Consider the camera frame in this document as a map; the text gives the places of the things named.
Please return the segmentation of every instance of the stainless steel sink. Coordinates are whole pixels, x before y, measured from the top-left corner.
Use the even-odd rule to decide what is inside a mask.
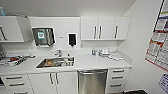
[[[51,65],[46,65],[46,62],[51,61]],[[56,58],[45,58],[36,68],[46,67],[65,67],[73,66],[74,57],[56,57]]]

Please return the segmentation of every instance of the drawer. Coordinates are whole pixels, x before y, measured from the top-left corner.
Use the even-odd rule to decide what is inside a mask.
[[[5,76],[1,76],[1,78],[4,82],[29,79],[27,74],[24,74],[24,75],[7,75],[7,76],[5,75]]]
[[[106,83],[106,93],[117,93],[124,90],[124,84],[122,81],[107,81]]]
[[[111,76],[126,76],[129,69],[109,69],[107,75]]]
[[[6,90],[0,91],[0,94],[34,94],[32,89]]]
[[[14,90],[11,94],[34,94],[32,89]]]
[[[111,81],[111,80],[125,80],[125,76],[123,76],[123,75],[120,75],[120,76],[107,75],[107,81]]]
[[[8,81],[8,82],[4,82],[4,84],[8,90],[31,88],[31,84],[29,80],[19,80],[19,81],[13,81],[13,82]]]

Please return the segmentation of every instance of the lower cabinet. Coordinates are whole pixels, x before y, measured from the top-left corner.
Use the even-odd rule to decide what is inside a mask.
[[[32,89],[2,90],[0,94],[34,94]]]
[[[0,94],[34,94],[27,74],[1,76]]]
[[[106,80],[106,93],[118,93],[124,91],[129,69],[109,69]]]
[[[77,71],[28,75],[35,94],[78,94]]]

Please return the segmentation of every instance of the trash can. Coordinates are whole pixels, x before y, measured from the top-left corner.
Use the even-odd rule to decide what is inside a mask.
[[[147,93],[144,90],[137,90],[137,91],[129,91],[122,94],[147,94]]]

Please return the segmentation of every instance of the kitchen counter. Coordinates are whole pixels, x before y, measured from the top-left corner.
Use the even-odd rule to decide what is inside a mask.
[[[76,71],[89,69],[115,69],[115,68],[130,68],[131,65],[125,60],[115,61],[107,57],[96,57],[90,54],[74,55],[74,66],[65,67],[48,67],[36,68],[47,56],[36,56],[35,58],[28,58],[23,63],[10,67],[0,66],[0,75],[9,74],[25,74],[25,73],[42,73],[42,72],[62,72],[62,71]]]

